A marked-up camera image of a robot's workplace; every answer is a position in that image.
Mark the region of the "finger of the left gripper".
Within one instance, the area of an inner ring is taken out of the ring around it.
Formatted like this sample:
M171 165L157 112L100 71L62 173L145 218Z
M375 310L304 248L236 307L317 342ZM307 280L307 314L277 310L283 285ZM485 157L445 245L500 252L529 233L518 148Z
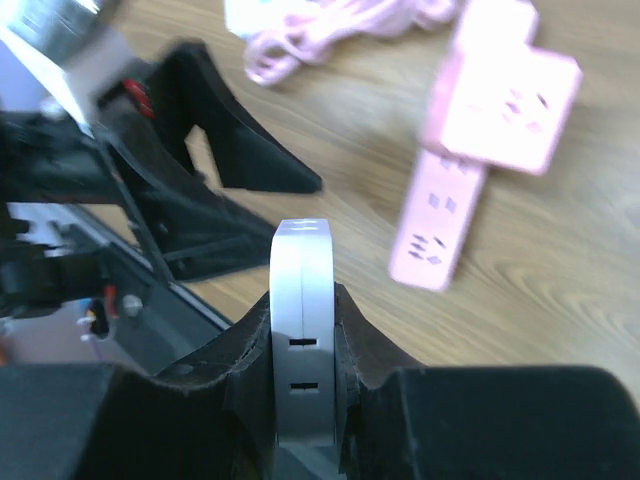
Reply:
M314 194L322 179L239 103L202 41L172 45L147 75L153 124L165 149L194 173L186 137L204 131L225 188Z

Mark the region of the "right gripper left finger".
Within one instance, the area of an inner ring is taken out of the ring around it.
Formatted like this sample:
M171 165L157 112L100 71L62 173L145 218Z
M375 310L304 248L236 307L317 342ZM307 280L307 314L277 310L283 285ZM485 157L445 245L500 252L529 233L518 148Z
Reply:
M147 377L120 365L1 371L5 479L268 479L275 414L269 301Z

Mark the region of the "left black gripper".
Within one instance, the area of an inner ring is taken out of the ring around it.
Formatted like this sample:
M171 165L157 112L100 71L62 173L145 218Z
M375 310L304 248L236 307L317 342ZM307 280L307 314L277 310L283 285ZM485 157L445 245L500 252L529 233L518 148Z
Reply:
M1 112L1 198L121 205L155 274L192 282L268 264L275 227L193 178L150 124L83 133L71 117Z

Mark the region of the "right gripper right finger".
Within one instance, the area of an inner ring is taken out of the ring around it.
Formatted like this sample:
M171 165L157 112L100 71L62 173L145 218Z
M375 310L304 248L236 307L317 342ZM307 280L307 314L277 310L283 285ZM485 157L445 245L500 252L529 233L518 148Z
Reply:
M594 366L427 366L335 288L337 439L350 479L635 479L639 413Z

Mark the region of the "white multicolour power strip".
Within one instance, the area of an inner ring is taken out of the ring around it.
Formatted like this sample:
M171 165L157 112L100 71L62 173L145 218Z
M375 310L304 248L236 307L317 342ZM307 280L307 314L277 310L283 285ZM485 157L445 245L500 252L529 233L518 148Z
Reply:
M227 30L247 40L275 22L278 1L225 0L224 17Z

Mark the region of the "white plug adapter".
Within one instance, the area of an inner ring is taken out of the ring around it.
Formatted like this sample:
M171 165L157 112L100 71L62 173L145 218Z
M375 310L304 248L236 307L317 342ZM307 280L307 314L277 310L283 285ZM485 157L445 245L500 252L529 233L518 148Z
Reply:
M290 219L273 237L269 266L277 440L335 443L333 241L326 219Z

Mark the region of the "pink power strip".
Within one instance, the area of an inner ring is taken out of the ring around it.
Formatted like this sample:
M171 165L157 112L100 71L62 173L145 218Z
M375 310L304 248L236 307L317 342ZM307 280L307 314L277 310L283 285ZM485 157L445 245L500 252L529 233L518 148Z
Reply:
M466 3L430 92L389 274L446 289L492 166L549 169L582 81L577 61L534 46L529 1Z

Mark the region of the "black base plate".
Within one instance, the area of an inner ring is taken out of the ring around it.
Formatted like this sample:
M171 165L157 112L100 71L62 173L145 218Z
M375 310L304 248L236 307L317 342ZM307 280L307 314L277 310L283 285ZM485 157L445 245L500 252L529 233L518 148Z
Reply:
M155 278L134 246L81 207L44 211L73 253L98 252L111 268L115 299L102 300L108 332L82 336L96 358L156 375L230 328L231 321L188 288Z

